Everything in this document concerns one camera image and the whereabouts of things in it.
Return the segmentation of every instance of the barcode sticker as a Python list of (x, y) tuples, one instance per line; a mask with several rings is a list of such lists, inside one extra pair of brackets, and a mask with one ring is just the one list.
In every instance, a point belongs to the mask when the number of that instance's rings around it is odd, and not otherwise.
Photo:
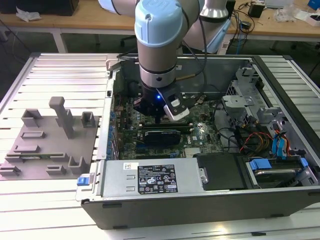
[(138, 162), (124, 162), (123, 170), (137, 170), (139, 166)]

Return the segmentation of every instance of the blue latch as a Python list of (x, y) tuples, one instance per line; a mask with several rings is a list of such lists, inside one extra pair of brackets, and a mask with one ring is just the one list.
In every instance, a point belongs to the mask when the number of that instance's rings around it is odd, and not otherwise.
[(77, 186), (89, 186), (89, 177), (80, 176), (76, 182)]
[(300, 161), (301, 161), (301, 164), (302, 164), (302, 166), (304, 167), (304, 168), (306, 168), (306, 167), (308, 167), (308, 162), (307, 162), (307, 160), (304, 158), (304, 157), (302, 157), (301, 159), (300, 159)]
[(272, 169), (269, 160), (266, 158), (253, 159), (251, 162), (249, 162), (249, 164), (252, 170)]

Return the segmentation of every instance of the paper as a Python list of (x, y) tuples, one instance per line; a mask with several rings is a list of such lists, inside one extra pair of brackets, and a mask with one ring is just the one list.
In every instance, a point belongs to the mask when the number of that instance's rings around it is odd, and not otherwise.
[(22, 11), (21, 9), (16, 7), (17, 13), (15, 14), (18, 18), (22, 19), (25, 22), (29, 22), (32, 20), (39, 20), (41, 19), (40, 14), (38, 12), (27, 12)]
[(311, 14), (312, 13), (300, 10), (296, 15), (294, 15), (294, 18), (305, 21)]

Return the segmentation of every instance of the blue tab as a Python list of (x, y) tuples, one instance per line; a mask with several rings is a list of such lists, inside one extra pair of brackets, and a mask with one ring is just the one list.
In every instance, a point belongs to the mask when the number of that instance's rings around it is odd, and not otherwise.
[(278, 139), (276, 138), (276, 136), (274, 136), (273, 142), (272, 142), (272, 153), (276, 154), (277, 152), (277, 142)]
[(76, 182), (77, 186), (89, 186), (89, 177), (80, 176)]
[(249, 162), (252, 170), (257, 169), (272, 169), (270, 162), (266, 158), (256, 158)]
[(284, 145), (285, 145), (285, 140), (283, 138), (281, 138), (280, 141), (279, 141), (277, 156), (281, 157), (282, 159), (286, 159), (286, 157), (283, 155)]
[(309, 166), (307, 160), (306, 160), (304, 157), (302, 157), (302, 158), (300, 159), (300, 161), (301, 161), (301, 164), (302, 164), (302, 166), (303, 166), (304, 168), (306, 168), (306, 167)]
[(250, 161), (249, 164), (250, 164), (250, 167), (253, 171), (258, 169), (258, 166), (254, 160)]

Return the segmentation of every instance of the wooden table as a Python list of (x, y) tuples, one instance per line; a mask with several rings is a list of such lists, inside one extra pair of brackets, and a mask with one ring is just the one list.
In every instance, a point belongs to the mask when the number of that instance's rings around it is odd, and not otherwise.
[[(248, 0), (237, 0), (235, 9), (241, 3)], [(297, 8), (308, 10), (308, 0), (295, 0)], [(308, 23), (296, 20), (296, 22), (276, 22), (273, 9), (263, 11), (260, 18), (254, 18), (255, 28), (248, 39), (273, 40), (273, 41), (297, 41), (317, 42), (320, 41), (320, 28), (313, 27)], [(13, 31), (18, 32), (44, 32), (51, 33), (60, 53), (66, 53), (67, 48), (61, 36), (63, 33), (74, 34), (117, 34), (134, 35), (134, 22), (131, 17), (117, 15), (102, 9), (98, 0), (79, 0), (79, 5), (73, 16), (41, 15), (42, 19), (24, 22), (14, 14), (0, 14), (0, 19)], [(241, 20), (251, 21), (240, 13)], [(228, 43), (236, 31), (235, 20), (232, 18), (224, 43)], [(0, 26), (0, 31), (7, 30)]]

